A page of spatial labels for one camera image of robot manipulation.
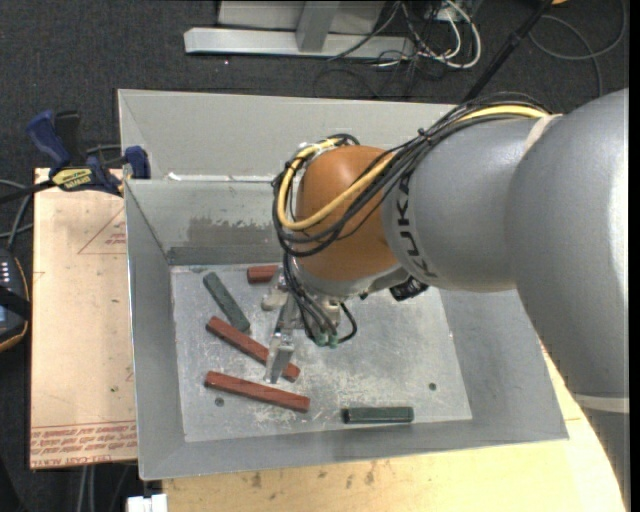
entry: metal stand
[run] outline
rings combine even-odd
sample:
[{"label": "metal stand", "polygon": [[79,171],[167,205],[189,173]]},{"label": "metal stand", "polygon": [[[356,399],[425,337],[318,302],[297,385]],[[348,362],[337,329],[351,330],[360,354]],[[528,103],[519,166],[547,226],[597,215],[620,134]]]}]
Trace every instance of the metal stand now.
[{"label": "metal stand", "polygon": [[[332,57],[358,44],[365,35],[330,34],[340,2],[305,2],[295,32],[193,28],[184,34],[186,53],[260,54]],[[404,37],[371,38],[349,54],[376,58],[383,52],[406,50]]]}]

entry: cardboard box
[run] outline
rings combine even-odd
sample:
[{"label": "cardboard box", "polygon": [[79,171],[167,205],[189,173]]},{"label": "cardboard box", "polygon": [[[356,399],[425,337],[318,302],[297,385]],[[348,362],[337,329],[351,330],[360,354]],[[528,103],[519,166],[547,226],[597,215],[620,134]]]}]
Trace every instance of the cardboard box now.
[{"label": "cardboard box", "polygon": [[125,237],[121,198],[35,196],[32,469],[137,457]]}]

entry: electrical wire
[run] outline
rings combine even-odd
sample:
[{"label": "electrical wire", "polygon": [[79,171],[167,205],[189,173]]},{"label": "electrical wire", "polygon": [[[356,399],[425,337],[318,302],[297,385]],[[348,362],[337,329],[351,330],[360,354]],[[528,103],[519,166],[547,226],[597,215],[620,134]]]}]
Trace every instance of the electrical wire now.
[{"label": "electrical wire", "polygon": [[346,336],[343,336],[342,338],[340,338],[340,340],[338,340],[338,343],[344,343],[345,341],[349,341],[356,334],[358,334],[358,324],[356,322],[355,317],[353,316],[351,311],[349,311],[349,308],[347,307],[347,305],[344,302],[340,303],[340,308],[342,309],[342,311],[344,311],[344,314],[347,317],[347,319],[349,320],[349,322],[351,322],[351,332],[349,334],[347,334]]},{"label": "electrical wire", "polygon": [[618,44],[620,44],[620,41],[622,41],[622,39],[624,37],[625,29],[627,27],[627,6],[625,4],[625,0],[620,0],[620,6],[622,8],[622,23],[621,23],[621,26],[620,26],[620,32],[618,33],[617,37],[615,38],[615,40],[611,44],[609,44],[608,46],[606,46],[605,48],[603,48],[601,50],[597,50],[597,51],[591,50],[591,48],[589,47],[589,44],[586,42],[585,38],[578,32],[578,30],[576,28],[574,28],[572,25],[570,25],[569,23],[567,23],[566,21],[564,21],[564,20],[562,20],[560,18],[556,18],[555,16],[550,16],[550,15],[547,15],[547,14],[543,15],[542,19],[555,21],[556,23],[560,23],[561,25],[564,25],[565,27],[567,27],[576,36],[578,36],[578,38],[583,42],[585,47],[587,47],[587,50],[588,50],[589,53],[587,55],[566,55],[566,54],[563,54],[563,53],[555,52],[553,50],[549,50],[548,48],[543,46],[533,36],[532,32],[529,32],[529,39],[531,39],[531,42],[534,45],[536,45],[540,50],[542,50],[543,52],[547,53],[548,55],[551,55],[552,57],[555,57],[556,59],[562,59],[562,60],[588,60],[588,59],[595,59],[596,57],[600,57],[601,55],[604,55],[605,53],[608,53],[611,50],[613,50],[616,46],[618,46]]},{"label": "electrical wire", "polygon": [[480,32],[478,31],[478,28],[476,27],[475,23],[471,20],[469,15],[463,9],[461,9],[457,4],[455,4],[450,0],[446,0],[446,3],[449,7],[454,9],[460,15],[460,17],[471,27],[473,42],[475,43],[474,45],[475,55],[469,62],[466,62],[466,63],[451,62],[451,59],[457,56],[461,51],[462,37],[460,36],[460,32],[455,22],[451,18],[451,14],[448,11],[446,14],[447,14],[447,17],[449,18],[449,24],[453,27],[453,31],[456,36],[456,48],[454,50],[447,50],[442,53],[437,53],[434,50],[432,50],[427,44],[427,42],[423,40],[415,30],[409,16],[409,11],[407,10],[406,6],[403,4],[402,8],[403,8],[403,13],[405,15],[405,22],[407,24],[409,32],[413,35],[414,41],[419,47],[419,50],[417,52],[418,56],[435,60],[437,62],[444,64],[448,68],[458,69],[458,70],[469,69],[475,66],[480,61],[480,58],[482,56],[482,40],[480,38]]},{"label": "electrical wire", "polygon": [[[454,133],[478,123],[511,118],[532,119],[545,115],[549,115],[548,110],[523,95],[500,93],[471,100],[453,108],[428,130],[418,130],[418,135],[413,139],[377,155],[345,192],[320,208],[318,212],[302,220],[290,221],[289,216],[293,217],[294,209],[292,183],[296,173],[306,169],[309,161],[319,152],[347,143],[355,144],[357,141],[353,138],[343,139],[345,134],[339,134],[316,144],[307,145],[298,151],[272,182],[274,191],[272,216],[278,240],[285,251],[283,276],[289,292],[301,311],[307,336],[313,338],[309,321],[313,321],[321,333],[331,333],[333,336],[338,335],[337,326],[323,307],[298,282],[292,269],[294,257],[303,258],[318,254],[336,241],[354,235],[394,190],[395,185],[401,179],[410,176],[434,147]],[[367,214],[359,219],[355,226],[350,226],[349,231],[345,233],[347,224],[374,200],[375,204]],[[349,204],[344,208],[342,216],[330,226],[315,233],[307,231],[346,203]],[[340,307],[352,328],[349,334],[338,339],[338,343],[352,339],[358,332],[356,320],[346,304],[340,302]]]},{"label": "electrical wire", "polygon": [[391,22],[396,17],[396,14],[398,13],[398,10],[399,10],[401,4],[402,4],[402,2],[395,2],[393,4],[393,7],[391,8],[391,14],[389,15],[389,18],[387,18],[387,20],[380,26],[380,28],[378,28],[378,29],[374,30],[373,32],[371,32],[368,36],[366,36],[364,39],[362,39],[358,44],[352,46],[348,50],[345,50],[342,53],[339,53],[338,55],[334,55],[333,57],[330,57],[328,59],[328,62],[331,62],[331,61],[334,61],[334,60],[338,60],[338,59],[342,59],[343,57],[346,57],[347,55],[352,54],[353,52],[355,52],[356,50],[358,50],[359,48],[364,46],[366,43],[368,43],[375,36],[377,36],[380,32],[382,32],[385,28],[387,28],[391,24]]},{"label": "electrical wire", "polygon": [[[523,106],[517,104],[504,104],[504,105],[495,105],[495,106],[486,106],[482,107],[478,110],[469,112],[465,114],[465,116],[456,119],[456,121],[465,121],[468,119],[474,119],[476,117],[483,116],[493,116],[493,115],[517,115],[523,117],[542,117],[546,115],[536,106]],[[419,138],[413,139],[409,143],[404,144],[403,146],[409,146],[410,144],[416,144],[419,142]],[[327,144],[323,142],[319,143],[320,147],[326,147]],[[294,158],[294,164],[289,165],[289,167],[285,170],[284,178],[276,183],[277,188],[277,202],[276,202],[276,213],[277,213],[277,223],[281,228],[286,228],[291,231],[303,231],[312,226],[317,225],[322,222],[327,216],[329,216],[332,212],[334,212],[339,206],[344,204],[354,195],[359,196],[369,185],[371,185],[376,178],[380,177],[383,173],[389,170],[390,167],[397,165],[397,160],[394,161],[394,158],[390,160],[386,158],[390,155],[392,150],[388,150],[380,154],[376,157],[373,162],[365,169],[363,173],[360,174],[358,179],[345,191],[343,191],[340,195],[330,201],[328,204],[324,205],[313,215],[307,217],[306,219],[299,221],[290,221],[287,218],[286,213],[286,205],[288,203],[289,194],[291,193],[291,182],[295,174],[303,168],[305,165],[305,159],[308,158],[311,151],[309,148],[305,148]],[[325,236],[324,234],[315,235],[315,239],[319,239],[320,237]],[[302,243],[313,241],[312,237],[307,237],[302,240]]]},{"label": "electrical wire", "polygon": [[120,491],[122,490],[122,486],[124,485],[124,482],[127,478],[127,474],[131,470],[131,467],[132,466],[125,466],[124,470],[122,471],[122,475],[118,480],[118,484],[116,485],[116,490],[113,493],[113,498],[111,499],[111,503],[109,504],[109,508],[107,509],[107,512],[113,512],[113,509],[116,506],[116,503],[118,502],[118,498],[120,497]]},{"label": "electrical wire", "polygon": [[84,488],[87,483],[87,473],[89,472],[89,466],[85,466],[82,470],[82,477],[80,478],[80,488],[78,489],[78,503],[76,504],[76,512],[82,512],[82,504],[84,502]]},{"label": "electrical wire", "polygon": [[[596,72],[596,80],[598,83],[598,97],[602,96],[602,92],[603,92],[603,85],[602,85],[602,72],[600,71],[600,64],[598,63],[598,59],[596,58],[596,53],[600,54],[600,52],[593,52],[591,50],[591,45],[589,44],[589,41],[586,40],[586,38],[573,26],[570,25],[569,23],[567,23],[564,20],[561,20],[560,18],[556,18],[554,16],[542,16],[543,18],[546,19],[551,19],[557,23],[559,23],[560,25],[563,25],[564,27],[566,27],[570,32],[572,32],[578,39],[580,39],[580,41],[582,42],[582,44],[584,45],[584,47],[587,49],[587,51],[590,53],[590,55],[586,55],[585,57],[587,59],[591,59],[591,61],[593,62],[593,67],[595,69]],[[537,46],[540,50],[542,50],[544,53],[547,53],[548,55],[558,58],[558,59],[562,59],[562,60],[583,60],[583,59],[567,59],[565,56],[561,56],[560,54],[555,54],[553,52],[550,52],[549,50],[547,50],[546,48],[544,48],[543,46],[541,46],[535,39],[531,39],[531,41],[533,42],[533,44],[535,46]]]},{"label": "electrical wire", "polygon": [[89,510],[96,512],[96,466],[91,466],[91,475],[89,478]]},{"label": "electrical wire", "polygon": [[[27,188],[25,185],[22,185],[21,183],[11,181],[11,180],[6,180],[6,179],[0,179],[0,185],[6,185],[8,187],[13,187],[17,189]],[[31,199],[31,196],[27,196],[22,200],[22,204],[20,205],[20,208],[18,209],[18,213],[14,218],[11,230],[5,231],[4,233],[0,233],[0,238],[9,239],[7,243],[7,248],[9,250],[11,250],[11,248],[13,247],[13,244],[15,242],[15,238],[17,235],[19,235],[20,233],[24,233],[30,230],[31,228],[33,228],[33,224],[27,224],[26,226],[19,227],[20,222],[22,222],[22,219],[26,213],[27,206],[29,205],[30,199]]]}]

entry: robotic arm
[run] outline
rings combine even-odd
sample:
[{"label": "robotic arm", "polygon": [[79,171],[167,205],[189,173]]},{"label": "robotic arm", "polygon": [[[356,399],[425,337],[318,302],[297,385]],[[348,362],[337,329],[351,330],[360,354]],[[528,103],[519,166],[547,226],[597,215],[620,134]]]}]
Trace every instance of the robotic arm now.
[{"label": "robotic arm", "polygon": [[628,103],[625,90],[552,116],[498,96],[393,150],[343,134],[300,150],[273,215],[307,335],[346,341],[355,295],[516,288],[627,495]]}]

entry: yellow cable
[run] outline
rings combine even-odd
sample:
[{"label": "yellow cable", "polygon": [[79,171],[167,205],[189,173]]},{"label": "yellow cable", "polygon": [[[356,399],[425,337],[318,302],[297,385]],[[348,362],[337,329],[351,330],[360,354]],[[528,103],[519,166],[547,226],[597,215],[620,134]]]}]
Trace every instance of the yellow cable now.
[{"label": "yellow cable", "polygon": [[[461,117],[456,121],[456,123],[460,121],[466,121],[468,119],[475,119],[477,117],[484,117],[489,115],[517,115],[522,117],[529,118],[539,118],[549,115],[541,110],[538,110],[533,107],[527,107],[523,105],[498,105],[493,107],[487,107],[482,110],[478,110],[476,112],[472,112],[467,114],[466,116]],[[326,148],[334,145],[334,141],[323,141],[320,144],[316,144],[315,146],[310,146],[308,148],[303,149],[300,153],[298,153],[294,162],[298,159],[302,159],[304,161],[309,155],[318,151],[318,147]],[[308,217],[303,220],[299,220],[296,222],[292,222],[287,218],[286,212],[286,197],[287,191],[291,185],[291,181],[298,171],[298,167],[293,167],[293,164],[289,166],[287,174],[282,180],[282,185],[280,186],[280,192],[278,194],[278,220],[282,224],[283,227],[290,229],[291,231],[302,231],[303,229],[307,229],[321,221],[323,221],[330,213],[332,213],[338,206],[344,203],[350,196],[360,192],[361,189],[368,186],[384,169],[386,168],[386,161],[380,161],[376,166],[374,166],[364,177],[360,180],[353,183],[347,190],[342,192],[338,197],[333,199],[330,203],[327,203],[320,210],[314,213],[311,217]]]},{"label": "yellow cable", "polygon": [[544,117],[548,116],[546,112],[542,110],[538,110],[533,107],[526,107],[524,105],[497,105],[495,107],[487,107],[482,110],[477,110],[476,112],[471,112],[466,116],[461,117],[458,121],[466,121],[467,119],[475,119],[476,117],[484,117],[491,115],[516,115],[523,117]]}]

